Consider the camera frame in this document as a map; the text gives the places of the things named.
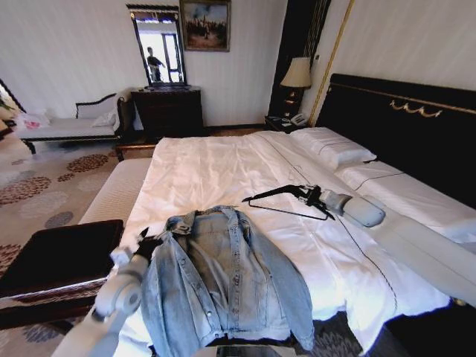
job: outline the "picture frame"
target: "picture frame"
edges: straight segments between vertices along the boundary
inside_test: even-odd
[[[181,0],[186,51],[230,51],[231,0]]]

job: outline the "dresser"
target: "dresser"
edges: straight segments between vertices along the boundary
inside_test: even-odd
[[[133,91],[132,99],[147,137],[204,135],[199,87],[149,86]]]

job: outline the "table lamp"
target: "table lamp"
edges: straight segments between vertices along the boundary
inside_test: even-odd
[[[284,117],[295,115],[300,108],[305,88],[311,86],[311,63],[309,57],[295,57],[291,61],[288,73],[281,81],[284,87],[293,88],[284,100]]]

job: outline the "chaise lounge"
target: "chaise lounge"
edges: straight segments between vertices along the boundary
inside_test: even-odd
[[[16,134],[34,154],[34,141],[117,140],[127,131],[135,116],[130,89],[107,95],[95,102],[76,103],[76,109],[75,118],[52,119],[47,126],[38,129],[21,128]],[[99,116],[113,110],[117,111],[114,123],[93,125]]]

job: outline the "wood floor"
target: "wood floor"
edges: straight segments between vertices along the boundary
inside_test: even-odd
[[[210,136],[243,136],[253,134],[254,132],[261,132],[263,129],[249,128],[249,129],[210,129]]]

